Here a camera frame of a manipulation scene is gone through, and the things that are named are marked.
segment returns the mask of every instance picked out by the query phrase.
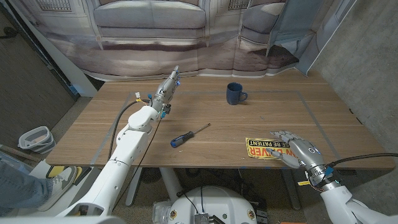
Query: black cable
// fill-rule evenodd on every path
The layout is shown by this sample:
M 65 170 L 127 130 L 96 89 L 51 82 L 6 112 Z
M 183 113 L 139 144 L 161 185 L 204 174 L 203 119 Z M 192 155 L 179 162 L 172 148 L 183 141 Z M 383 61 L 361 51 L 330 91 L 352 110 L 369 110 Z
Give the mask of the black cable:
M 163 119 L 163 118 L 161 118 L 160 121 L 159 121 L 159 123 L 157 123 L 157 127 L 156 127 L 156 130 L 155 130 L 155 132 L 154 132 L 154 136 L 153 136 L 152 139 L 150 140 L 150 142 L 149 142 L 149 144 L 148 144 L 148 147 L 147 147 L 147 149 L 145 150 L 144 155 L 142 156 L 141 161 L 139 161 L 138 166 L 137 166 L 137 169 L 136 169 L 136 171 L 133 173 L 130 182 L 132 181 L 132 179 L 133 179 L 134 176 L 136 175 L 136 173 L 137 173 L 137 171 L 138 171 L 138 168 L 139 168 L 139 166 L 141 165 L 141 162 L 144 160 L 144 157 L 145 157 L 145 155 L 147 154 L 147 151 L 148 151 L 148 149 L 149 149 L 149 146 L 150 146 L 150 144 L 152 143 L 152 141 L 153 141 L 154 138 L 155 138 L 157 129 L 159 128 L 159 125 L 160 125 L 160 122 L 162 121 L 162 119 Z M 113 209 L 116 208 L 116 206 L 118 205 L 118 203 L 119 203 L 120 200 L 122 199 L 122 196 L 124 195 L 124 193 L 126 193 L 126 190 L 127 190 L 128 188 L 129 188 L 129 187 L 126 187 L 126 189 L 123 190 L 123 193 L 120 195 L 119 200 L 114 204 Z
M 133 105 L 133 104 L 135 104 L 135 103 L 137 103 L 137 101 L 134 101 L 134 102 L 128 104 L 122 111 L 120 111 L 120 113 L 119 113 L 119 115 L 118 115 L 118 118 L 116 119 L 116 123 L 115 123 L 114 128 L 113 128 L 113 134 L 112 134 L 112 139 L 111 139 L 111 146 L 109 147 L 108 160 L 109 160 L 109 159 L 111 158 L 111 156 L 112 156 L 112 148 L 113 148 L 114 135 L 116 134 L 116 130 L 117 130 L 117 128 L 118 128 L 119 120 L 120 120 L 121 116 L 123 115 L 123 113 L 124 113 L 131 105 Z
M 367 158 L 373 158 L 373 157 L 384 157 L 384 156 L 395 156 L 398 157 L 398 153 L 375 153 L 375 154 L 368 154 L 368 155 L 362 155 L 362 156 L 353 156 L 353 157 L 347 157 L 344 159 L 339 159 L 335 162 L 331 162 L 326 165 L 326 167 L 334 167 L 339 163 L 342 162 L 348 162 L 348 161 L 354 161 L 358 159 L 367 159 Z
M 321 182 L 319 182 L 319 184 L 322 183 L 322 182 L 325 180 L 325 177 L 326 177 L 326 175 L 324 174 L 323 177 L 322 177 L 322 180 L 321 180 Z
M 201 199 L 201 212 L 205 212 L 205 209 L 203 208 L 203 194 L 201 192 L 201 189 L 203 188 L 203 186 L 200 186 L 200 199 Z
M 191 200 L 189 200 L 191 202 L 191 204 L 195 207 L 195 210 L 197 211 L 197 214 L 199 214 L 197 207 L 195 206 L 195 204 L 193 204 L 193 202 Z

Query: mug handle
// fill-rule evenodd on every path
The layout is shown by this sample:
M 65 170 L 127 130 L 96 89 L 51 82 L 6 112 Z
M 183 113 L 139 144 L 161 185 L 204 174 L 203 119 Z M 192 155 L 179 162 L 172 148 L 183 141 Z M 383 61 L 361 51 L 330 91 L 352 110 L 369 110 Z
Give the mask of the mug handle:
M 242 95 L 245 95 L 245 96 L 246 96 L 243 100 L 241 100 L 241 96 L 242 96 Z M 241 92 L 241 94 L 239 95 L 239 102 L 245 101 L 247 98 L 248 98 L 248 94 L 247 94 L 247 93 L 244 93 L 244 92 Z

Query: sneaker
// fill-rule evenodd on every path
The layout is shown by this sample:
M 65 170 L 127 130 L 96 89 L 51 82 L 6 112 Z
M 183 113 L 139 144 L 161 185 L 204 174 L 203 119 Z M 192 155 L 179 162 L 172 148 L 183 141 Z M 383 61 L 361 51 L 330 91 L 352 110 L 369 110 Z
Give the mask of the sneaker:
M 77 174 L 76 167 L 68 167 L 62 173 L 52 178 L 52 192 L 49 199 L 39 208 L 39 211 L 44 212 L 52 207 L 55 202 L 65 193 L 70 186 L 72 186 Z

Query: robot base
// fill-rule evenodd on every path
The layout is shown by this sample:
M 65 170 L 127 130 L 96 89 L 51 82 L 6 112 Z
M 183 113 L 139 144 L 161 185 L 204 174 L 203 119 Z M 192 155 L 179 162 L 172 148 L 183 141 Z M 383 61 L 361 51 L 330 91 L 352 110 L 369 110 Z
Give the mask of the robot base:
M 230 189 L 204 186 L 189 191 L 186 196 L 195 206 L 184 195 L 177 199 L 171 207 L 167 206 L 167 202 L 155 203 L 154 223 L 205 224 L 210 220 L 214 220 L 214 223 L 257 223 L 251 204 Z

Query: blue mug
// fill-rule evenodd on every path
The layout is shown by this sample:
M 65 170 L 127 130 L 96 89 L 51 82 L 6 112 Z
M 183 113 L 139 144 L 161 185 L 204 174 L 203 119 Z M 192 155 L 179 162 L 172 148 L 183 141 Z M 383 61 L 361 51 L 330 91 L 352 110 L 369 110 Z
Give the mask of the blue mug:
M 237 105 L 239 102 L 245 101 L 248 98 L 248 94 L 242 92 L 242 85 L 239 83 L 230 83 L 226 87 L 226 101 L 231 105 Z

